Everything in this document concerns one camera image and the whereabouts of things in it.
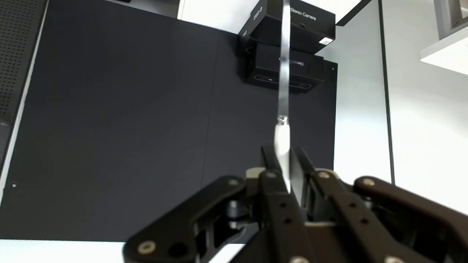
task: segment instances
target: dark fabric backdrop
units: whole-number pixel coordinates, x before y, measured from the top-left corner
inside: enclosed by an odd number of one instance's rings
[[[211,179],[260,165],[276,91],[235,34],[96,0],[51,0],[0,236],[124,239]],[[334,71],[290,97],[293,144],[331,165]]]

